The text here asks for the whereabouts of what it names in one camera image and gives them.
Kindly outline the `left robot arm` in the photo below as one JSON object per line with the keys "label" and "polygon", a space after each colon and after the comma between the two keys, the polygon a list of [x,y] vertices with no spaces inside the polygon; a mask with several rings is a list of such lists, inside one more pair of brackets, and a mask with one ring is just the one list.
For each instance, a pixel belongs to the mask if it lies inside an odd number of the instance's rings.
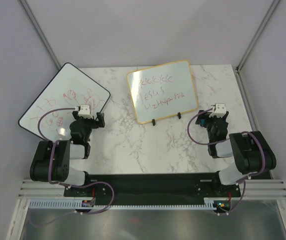
{"label": "left robot arm", "polygon": [[90,135],[93,129],[104,128],[104,113],[97,118],[81,109],[72,112],[69,140],[40,141],[33,157],[29,175],[32,181],[48,182],[65,187],[74,187],[77,194],[87,197],[92,193],[92,184],[86,181],[87,172],[70,167],[72,159],[87,159],[90,155]]}

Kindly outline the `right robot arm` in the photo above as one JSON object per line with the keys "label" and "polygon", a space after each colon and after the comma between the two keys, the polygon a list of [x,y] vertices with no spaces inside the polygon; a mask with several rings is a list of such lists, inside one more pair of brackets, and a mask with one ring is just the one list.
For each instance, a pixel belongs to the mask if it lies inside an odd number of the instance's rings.
{"label": "right robot arm", "polygon": [[229,185],[240,184],[246,179],[275,169],[277,161],[260,131],[228,134],[227,116],[211,116],[212,112],[200,110],[195,124],[208,133],[209,155],[214,158],[232,157],[234,162],[218,171],[218,181],[211,185],[212,193],[223,197],[230,190]]}

